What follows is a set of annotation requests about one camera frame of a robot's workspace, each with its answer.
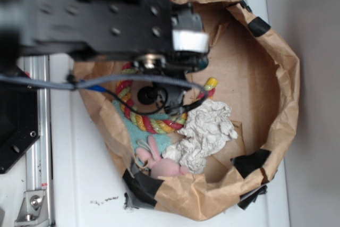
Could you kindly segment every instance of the red and yellow rope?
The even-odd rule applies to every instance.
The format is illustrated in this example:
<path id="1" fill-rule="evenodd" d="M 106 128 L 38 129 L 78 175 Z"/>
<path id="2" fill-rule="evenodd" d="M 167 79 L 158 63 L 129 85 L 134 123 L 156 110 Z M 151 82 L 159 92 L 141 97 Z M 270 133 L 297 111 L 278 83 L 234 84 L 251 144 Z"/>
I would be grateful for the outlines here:
<path id="1" fill-rule="evenodd" d="M 128 63 L 122 67 L 122 74 L 134 74 L 137 71 L 132 68 L 131 63 Z M 118 97 L 125 103 L 137 110 L 137 106 L 134 104 L 131 98 L 131 80 L 119 81 L 117 83 L 116 93 Z M 215 78 L 209 78 L 205 85 L 205 90 L 208 92 L 209 98 L 212 98 L 215 93 L 215 87 L 218 81 Z M 203 97 L 203 93 L 198 95 L 197 99 Z M 139 115 L 132 112 L 130 109 L 121 104 L 121 110 L 123 111 L 126 118 L 128 118 L 134 125 L 138 126 L 143 131 L 148 131 L 151 134 L 167 134 L 181 129 L 187 118 L 187 113 L 183 113 L 181 117 L 175 116 L 168 120 L 155 120 L 149 118 L 147 115 Z"/>

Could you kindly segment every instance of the paper bag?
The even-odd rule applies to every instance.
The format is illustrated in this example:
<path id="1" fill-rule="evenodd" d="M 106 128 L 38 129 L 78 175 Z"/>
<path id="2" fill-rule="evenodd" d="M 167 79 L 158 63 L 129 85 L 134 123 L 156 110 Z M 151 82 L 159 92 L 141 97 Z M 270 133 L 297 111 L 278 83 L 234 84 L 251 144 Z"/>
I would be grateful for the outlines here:
<path id="1" fill-rule="evenodd" d="M 152 179 L 135 165 L 129 133 L 108 95 L 81 91 L 135 207 L 206 220 L 253 194 L 274 178 L 296 132 L 299 59 L 285 41 L 243 0 L 176 0 L 193 3 L 210 35 L 209 66 L 187 79 L 219 84 L 214 100 L 232 108 L 239 138 L 207 159 L 203 174 Z M 77 63 L 79 79 L 120 73 L 124 63 Z M 106 88 L 115 91 L 115 83 Z M 191 90 L 185 103 L 199 93 Z"/>

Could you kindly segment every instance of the stuffed animal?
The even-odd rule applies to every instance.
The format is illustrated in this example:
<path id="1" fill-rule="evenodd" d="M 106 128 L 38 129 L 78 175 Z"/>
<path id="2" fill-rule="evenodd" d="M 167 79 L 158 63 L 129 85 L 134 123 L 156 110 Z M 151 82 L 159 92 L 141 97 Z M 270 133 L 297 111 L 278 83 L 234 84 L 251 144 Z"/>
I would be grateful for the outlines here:
<path id="1" fill-rule="evenodd" d="M 143 140 L 137 141 L 138 147 L 136 149 L 137 158 L 144 163 L 145 167 L 148 167 L 150 176 L 157 178 L 158 176 L 176 176 L 185 175 L 189 173 L 189 169 L 186 166 L 180 166 L 172 159 L 164 159 L 160 156 L 157 148 L 157 143 L 153 136 L 148 137 L 148 143 Z"/>

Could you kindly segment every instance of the teal cloth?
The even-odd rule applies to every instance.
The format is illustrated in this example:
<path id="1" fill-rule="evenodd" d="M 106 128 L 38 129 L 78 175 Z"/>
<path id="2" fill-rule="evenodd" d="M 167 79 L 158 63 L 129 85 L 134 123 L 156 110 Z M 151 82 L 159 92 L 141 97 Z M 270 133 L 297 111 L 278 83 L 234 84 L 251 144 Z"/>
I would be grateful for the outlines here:
<path id="1" fill-rule="evenodd" d="M 113 102 L 114 107 L 117 109 L 118 114 L 124 121 L 124 124 L 129 131 L 130 140 L 132 144 L 132 148 L 134 152 L 136 152 L 136 149 L 139 147 L 137 144 L 138 139 L 142 139 L 145 142 L 148 141 L 148 136 L 153 135 L 157 142 L 159 153 L 162 154 L 162 152 L 171 145 L 171 138 L 166 134 L 150 134 L 147 131 L 142 131 L 138 128 L 138 126 L 134 125 L 129 119 L 127 119 L 124 115 L 124 113 L 121 110 L 120 103 L 116 100 Z M 166 120 L 169 118 L 167 114 L 164 113 L 157 113 L 149 116 L 150 118 L 156 119 L 156 120 Z"/>

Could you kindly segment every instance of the cable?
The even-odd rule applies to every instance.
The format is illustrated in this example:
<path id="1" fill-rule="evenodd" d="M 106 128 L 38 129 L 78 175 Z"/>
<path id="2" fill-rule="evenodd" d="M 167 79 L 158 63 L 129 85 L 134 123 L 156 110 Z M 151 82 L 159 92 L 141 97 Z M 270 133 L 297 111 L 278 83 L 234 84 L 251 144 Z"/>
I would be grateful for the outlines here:
<path id="1" fill-rule="evenodd" d="M 110 90 L 108 90 L 108 89 L 106 89 L 106 88 L 104 88 L 104 87 L 102 87 L 102 86 L 96 85 L 96 86 L 92 86 L 92 87 L 87 88 L 87 89 L 88 89 L 88 90 L 93 90 L 93 91 L 98 91 L 98 92 L 100 92 L 100 93 L 108 93 L 109 95 L 113 96 L 117 101 L 119 101 L 121 104 L 123 104 L 125 107 L 127 107 L 131 112 L 133 112 L 133 113 L 135 113 L 135 114 L 139 114 L 139 115 L 151 115 L 151 114 L 156 114 L 156 113 L 158 113 L 160 110 L 162 110 L 162 109 L 165 107 L 165 105 L 166 105 L 166 103 L 167 103 L 167 101 L 168 101 L 168 93 L 167 93 L 167 91 L 166 91 L 164 88 L 160 88 L 160 89 L 162 89 L 162 90 L 164 91 L 164 93 L 165 93 L 165 100 L 164 100 L 164 102 L 162 103 L 162 105 L 161 105 L 159 108 L 157 108 L 156 110 L 152 111 L 152 112 L 139 112 L 139 111 L 135 110 L 134 108 L 132 108 L 132 107 L 131 107 L 129 104 L 127 104 L 124 100 L 122 100 L 121 98 L 119 98 L 119 96 L 118 96 L 116 93 L 114 93 L 114 92 L 112 92 L 112 91 L 110 91 Z"/>
<path id="2" fill-rule="evenodd" d="M 42 89 L 58 89 L 58 90 L 77 90 L 77 89 L 89 89 L 90 87 L 97 86 L 103 83 L 112 82 L 112 81 L 120 81 L 120 80 L 134 80 L 134 81 L 145 81 L 145 82 L 158 82 L 165 83 L 169 85 L 180 86 L 184 88 L 198 88 L 201 92 L 204 93 L 204 96 L 198 101 L 183 106 L 184 112 L 190 111 L 198 106 L 200 106 L 204 100 L 208 98 L 208 92 L 204 89 L 203 86 L 188 82 L 180 79 L 175 79 L 171 77 L 163 77 L 160 75 L 149 75 L 149 74 L 113 74 L 105 77 L 99 77 L 87 81 L 77 82 L 77 83 L 55 83 L 48 81 L 41 81 L 30 79 L 26 77 L 10 77 L 4 74 L 0 74 L 0 82 L 8 82 L 14 83 L 18 85 L 27 85 L 36 88 Z"/>

